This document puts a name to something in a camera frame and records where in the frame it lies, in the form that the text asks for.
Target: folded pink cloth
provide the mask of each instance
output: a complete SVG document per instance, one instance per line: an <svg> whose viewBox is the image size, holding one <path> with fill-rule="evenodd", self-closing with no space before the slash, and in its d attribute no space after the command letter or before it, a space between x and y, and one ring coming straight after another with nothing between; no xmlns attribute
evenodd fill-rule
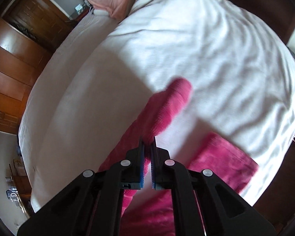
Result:
<svg viewBox="0 0 295 236"><path fill-rule="evenodd" d="M191 84L186 79L178 78L165 91L152 95L99 171L107 170L124 159L128 150L138 146L140 136L145 144L152 143L153 138L164 131L187 104L190 93ZM150 162L150 154L146 154L144 176ZM240 192L257 171L258 165L225 139L210 133L186 167L199 172L209 168L236 192ZM122 214L135 193L136 190L124 191ZM157 197L125 213L121 219L120 235L175 235L170 191L160 191Z"/></svg>

